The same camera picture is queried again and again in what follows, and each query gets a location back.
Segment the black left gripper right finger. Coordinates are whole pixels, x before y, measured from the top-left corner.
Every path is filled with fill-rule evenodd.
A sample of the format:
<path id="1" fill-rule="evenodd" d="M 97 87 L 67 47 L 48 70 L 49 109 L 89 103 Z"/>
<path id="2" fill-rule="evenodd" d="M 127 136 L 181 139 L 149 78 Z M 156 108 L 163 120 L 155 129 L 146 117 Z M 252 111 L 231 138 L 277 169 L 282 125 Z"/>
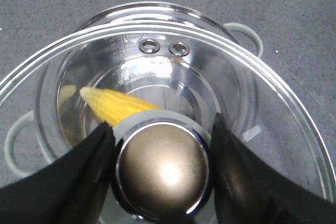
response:
<path id="1" fill-rule="evenodd" d="M 218 223 L 335 223 L 335 204 L 268 166 L 215 115 L 211 168 Z"/>

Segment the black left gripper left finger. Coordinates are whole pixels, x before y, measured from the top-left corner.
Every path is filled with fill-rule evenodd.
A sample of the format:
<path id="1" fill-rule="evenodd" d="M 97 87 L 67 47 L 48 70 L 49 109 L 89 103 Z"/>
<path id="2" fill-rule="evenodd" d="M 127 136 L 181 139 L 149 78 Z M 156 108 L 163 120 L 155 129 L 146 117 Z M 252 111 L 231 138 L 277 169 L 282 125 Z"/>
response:
<path id="1" fill-rule="evenodd" d="M 1 188 L 1 223 L 97 223 L 114 153 L 112 127 L 101 123 L 52 164 Z"/>

